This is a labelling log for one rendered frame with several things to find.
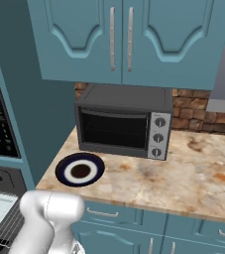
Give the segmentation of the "teal tall cabinet housing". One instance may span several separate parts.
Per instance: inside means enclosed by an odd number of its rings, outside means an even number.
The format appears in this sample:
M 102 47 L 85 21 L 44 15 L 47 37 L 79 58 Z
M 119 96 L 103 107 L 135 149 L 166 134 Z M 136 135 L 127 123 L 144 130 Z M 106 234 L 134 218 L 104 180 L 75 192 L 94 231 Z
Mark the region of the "teal tall cabinet housing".
M 41 76 L 27 0 L 0 0 L 0 84 L 21 158 L 0 167 L 21 171 L 36 187 L 74 127 L 74 84 Z

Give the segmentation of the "blue and white plate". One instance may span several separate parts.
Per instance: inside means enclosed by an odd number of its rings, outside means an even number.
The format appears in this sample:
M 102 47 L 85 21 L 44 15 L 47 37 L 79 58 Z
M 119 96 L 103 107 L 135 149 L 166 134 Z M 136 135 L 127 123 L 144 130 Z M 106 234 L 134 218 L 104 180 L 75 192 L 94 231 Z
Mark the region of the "blue and white plate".
M 56 165 L 56 178 L 64 185 L 74 188 L 92 185 L 105 171 L 102 159 L 90 153 L 74 153 Z

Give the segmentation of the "teal wall cupboard door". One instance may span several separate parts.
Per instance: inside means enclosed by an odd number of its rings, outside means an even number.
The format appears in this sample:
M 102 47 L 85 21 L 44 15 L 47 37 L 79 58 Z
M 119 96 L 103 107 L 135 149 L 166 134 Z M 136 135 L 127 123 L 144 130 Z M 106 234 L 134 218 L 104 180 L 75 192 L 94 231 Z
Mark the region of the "teal wall cupboard door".
M 123 0 L 123 32 L 125 84 L 211 90 L 225 45 L 225 0 Z
M 122 74 L 122 0 L 28 0 L 42 78 L 115 83 Z M 115 70 L 110 8 L 115 7 Z

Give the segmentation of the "toaster oven glass door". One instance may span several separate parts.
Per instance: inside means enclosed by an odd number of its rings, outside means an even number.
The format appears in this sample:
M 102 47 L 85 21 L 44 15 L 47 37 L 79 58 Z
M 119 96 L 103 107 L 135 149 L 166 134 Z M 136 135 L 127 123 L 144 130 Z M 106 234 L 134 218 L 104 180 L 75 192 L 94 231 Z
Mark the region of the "toaster oven glass door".
M 81 125 L 84 142 L 141 150 L 147 148 L 148 117 L 110 118 L 81 112 Z

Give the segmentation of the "teal drawer front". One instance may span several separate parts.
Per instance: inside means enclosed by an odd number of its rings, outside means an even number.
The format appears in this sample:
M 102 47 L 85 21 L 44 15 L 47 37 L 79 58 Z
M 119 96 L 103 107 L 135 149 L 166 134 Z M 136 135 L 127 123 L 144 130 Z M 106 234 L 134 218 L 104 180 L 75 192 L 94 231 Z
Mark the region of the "teal drawer front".
M 225 243 L 225 237 L 218 234 L 218 229 L 225 233 L 225 223 L 169 214 L 165 235 L 201 242 Z
M 88 207 L 90 207 L 91 210 L 107 213 L 115 213 L 118 211 L 119 215 L 118 217 L 105 217 L 90 214 L 86 210 Z M 102 202 L 86 201 L 85 212 L 82 220 L 163 235 L 166 227 L 167 215 L 162 212 L 154 212 L 126 206 L 117 206 Z

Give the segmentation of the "teal base cupboard door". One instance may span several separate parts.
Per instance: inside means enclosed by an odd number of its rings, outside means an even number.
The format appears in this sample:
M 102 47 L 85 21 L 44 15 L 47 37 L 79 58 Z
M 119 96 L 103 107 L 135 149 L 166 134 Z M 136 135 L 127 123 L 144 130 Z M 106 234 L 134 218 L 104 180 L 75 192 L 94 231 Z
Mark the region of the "teal base cupboard door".
M 225 243 L 201 242 L 168 236 L 164 238 L 160 254 L 170 254 L 173 242 L 175 242 L 174 254 L 225 254 Z
M 82 221 L 74 223 L 72 230 L 86 254 L 148 254 L 151 238 L 153 254 L 160 254 L 163 243 L 158 235 Z

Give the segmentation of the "dark grey toaster oven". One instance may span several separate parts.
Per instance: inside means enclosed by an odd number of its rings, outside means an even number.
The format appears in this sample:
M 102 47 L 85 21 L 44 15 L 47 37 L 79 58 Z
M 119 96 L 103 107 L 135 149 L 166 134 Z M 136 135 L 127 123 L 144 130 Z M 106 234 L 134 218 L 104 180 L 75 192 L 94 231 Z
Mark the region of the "dark grey toaster oven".
M 81 110 L 83 108 L 101 112 L 147 114 L 147 148 L 141 150 L 84 142 L 81 125 Z M 81 150 L 161 161 L 164 161 L 168 156 L 172 120 L 172 97 L 169 88 L 91 83 L 75 101 L 74 112 L 78 146 Z M 166 121 L 163 127 L 158 127 L 155 123 L 156 119 L 160 117 Z M 161 143 L 154 140 L 155 134 L 164 136 Z M 158 157 L 152 153 L 155 148 L 162 151 Z

